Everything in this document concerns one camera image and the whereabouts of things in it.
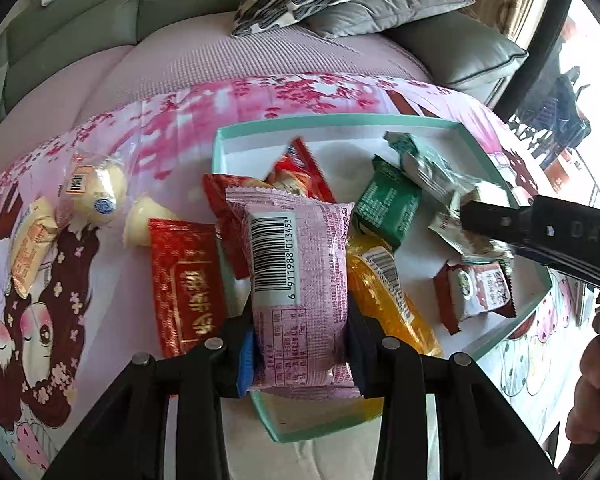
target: sofa backrest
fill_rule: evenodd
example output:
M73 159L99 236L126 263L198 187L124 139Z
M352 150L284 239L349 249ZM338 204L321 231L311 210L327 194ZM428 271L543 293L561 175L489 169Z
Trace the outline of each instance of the sofa backrest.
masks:
M0 35L0 119L29 91L95 52L137 44L186 18L235 10L241 0L55 0L28 5Z

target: pink snack package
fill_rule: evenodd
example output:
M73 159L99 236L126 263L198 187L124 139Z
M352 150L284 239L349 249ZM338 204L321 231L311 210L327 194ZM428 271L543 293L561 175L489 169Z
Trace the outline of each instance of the pink snack package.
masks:
M251 270L264 359L254 387L349 386L345 246L353 204L257 187L228 188L226 201L240 220Z

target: snack package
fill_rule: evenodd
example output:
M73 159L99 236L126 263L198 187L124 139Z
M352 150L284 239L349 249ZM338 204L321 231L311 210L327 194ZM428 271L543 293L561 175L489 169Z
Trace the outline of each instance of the snack package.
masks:
M60 191L60 211L66 223L74 215L103 226L125 204L127 179L122 160L115 156L78 152Z
M377 319L385 334L421 354L442 357L433 329L402 291L393 255L377 237L350 233L347 283L360 312Z
M300 137L291 141L286 152L274 164L266 181L277 189L295 195L317 198L323 202L336 202L318 165Z
M395 251L409 230L422 191L381 157L376 155L373 165L374 176L353 209L354 225L378 235Z
M433 279L440 320L451 335L458 323L483 312L516 317L511 292L510 269L501 262L482 265L454 265L448 262Z
M122 240L125 247L151 247L149 220L179 220L176 214L154 201L147 193L142 193L126 215Z
M456 191L452 195L448 211L436 213L429 229L439 234L446 243L458 251L466 263L487 264L512 259L513 251L509 244L462 229L460 208L471 200L509 206L509 197L501 187L491 182L476 182L474 188L467 193Z
M384 138L400 155L400 167L407 176L441 204L449 206L454 192L469 192L473 177L451 169L436 150L418 137L400 132L387 132Z
M228 187L271 187L271 185L250 176L235 176L224 174L204 174L202 188L205 190L206 200L211 211L218 218L222 248L227 259L234 268L234 276L241 280L250 275L247 257L244 253L242 227L235 213L226 203L226 189Z
M214 225L149 220L155 316L165 357L214 336L226 318Z
M345 245L353 204L278 189L232 187L229 206L249 254L263 364L254 386L351 384L346 362Z
M24 213L11 246L11 275L21 298L29 295L40 264L58 232L51 202L40 197Z

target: sofa armrest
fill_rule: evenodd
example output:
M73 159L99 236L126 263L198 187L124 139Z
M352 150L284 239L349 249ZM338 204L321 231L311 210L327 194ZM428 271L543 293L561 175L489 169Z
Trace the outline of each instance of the sofa armrest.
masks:
M510 77L528 53L456 10L384 32L423 62L441 86L458 91Z

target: metal screw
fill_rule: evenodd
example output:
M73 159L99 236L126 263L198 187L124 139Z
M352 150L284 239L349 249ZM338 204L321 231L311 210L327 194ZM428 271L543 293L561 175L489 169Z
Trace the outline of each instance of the metal screw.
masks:
M147 352L138 352L131 358L131 362L138 366L147 366L151 356Z
M387 350L395 350L400 346L400 340L395 337L385 337L382 339L382 346Z
M454 362L459 366L468 366L471 364L471 358L467 354L458 352L454 355Z
M224 341L219 337L210 337L205 341L205 347L209 350L219 350L222 348Z

